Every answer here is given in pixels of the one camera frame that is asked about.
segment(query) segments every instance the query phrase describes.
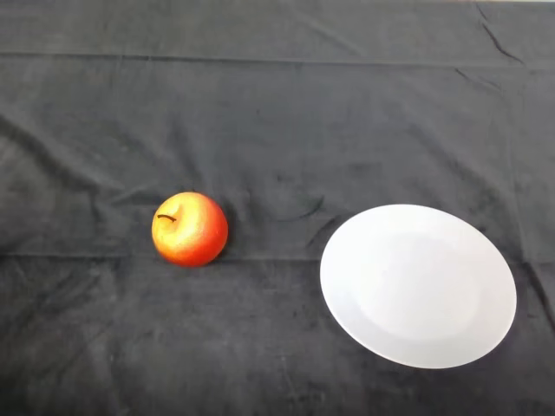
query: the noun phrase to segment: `plate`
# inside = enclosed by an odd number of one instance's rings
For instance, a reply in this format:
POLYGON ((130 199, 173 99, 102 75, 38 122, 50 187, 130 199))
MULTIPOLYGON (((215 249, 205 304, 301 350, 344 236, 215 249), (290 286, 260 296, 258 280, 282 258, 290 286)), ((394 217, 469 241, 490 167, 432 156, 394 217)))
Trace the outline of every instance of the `plate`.
POLYGON ((456 367, 489 353, 516 311, 501 253, 461 219, 419 205, 364 211, 331 236, 320 265, 331 314, 389 360, 456 367))

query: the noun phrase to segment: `tablecloth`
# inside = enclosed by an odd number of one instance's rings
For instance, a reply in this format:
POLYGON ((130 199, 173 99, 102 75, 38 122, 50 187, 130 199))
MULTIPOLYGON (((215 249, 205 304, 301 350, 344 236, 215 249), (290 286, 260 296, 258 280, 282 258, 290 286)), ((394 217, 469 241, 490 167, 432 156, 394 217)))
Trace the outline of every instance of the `tablecloth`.
POLYGON ((555 5, 0 3, 0 413, 555 414, 555 5), (230 240, 153 248, 195 190, 230 240), (450 212, 509 263, 507 338, 422 370, 320 290, 347 218, 450 212))

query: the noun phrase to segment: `apple stem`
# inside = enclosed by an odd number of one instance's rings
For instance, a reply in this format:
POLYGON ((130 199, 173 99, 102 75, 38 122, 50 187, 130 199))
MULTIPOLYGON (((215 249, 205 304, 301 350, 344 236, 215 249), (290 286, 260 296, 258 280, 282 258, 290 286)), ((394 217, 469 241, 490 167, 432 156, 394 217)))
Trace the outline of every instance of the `apple stem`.
POLYGON ((160 214, 160 215, 158 216, 158 218, 167 218, 167 219, 171 219, 172 222, 175 221, 175 218, 174 218, 174 217, 170 217, 169 215, 166 215, 166 214, 160 214))

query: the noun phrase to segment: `table surface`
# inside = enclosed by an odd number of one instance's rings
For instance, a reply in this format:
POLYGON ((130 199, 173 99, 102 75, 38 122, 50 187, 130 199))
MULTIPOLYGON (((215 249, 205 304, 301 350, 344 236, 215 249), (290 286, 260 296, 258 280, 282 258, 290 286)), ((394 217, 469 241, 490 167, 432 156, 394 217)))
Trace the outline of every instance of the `table surface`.
POLYGON ((555 4, 0 3, 0 413, 555 414, 555 4), (196 190, 231 237, 188 270, 151 218, 196 190), (394 203, 511 267, 505 340, 376 356, 330 315, 323 247, 394 203))

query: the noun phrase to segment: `apple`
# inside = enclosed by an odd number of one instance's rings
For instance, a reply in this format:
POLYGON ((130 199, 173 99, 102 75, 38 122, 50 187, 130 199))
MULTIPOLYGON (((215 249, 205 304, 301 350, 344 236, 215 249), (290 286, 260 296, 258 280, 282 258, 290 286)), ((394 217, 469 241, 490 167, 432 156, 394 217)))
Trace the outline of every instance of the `apple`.
POLYGON ((212 199, 197 192, 182 192, 158 208, 152 233, 156 250, 167 261, 202 266, 224 249, 227 220, 212 199))

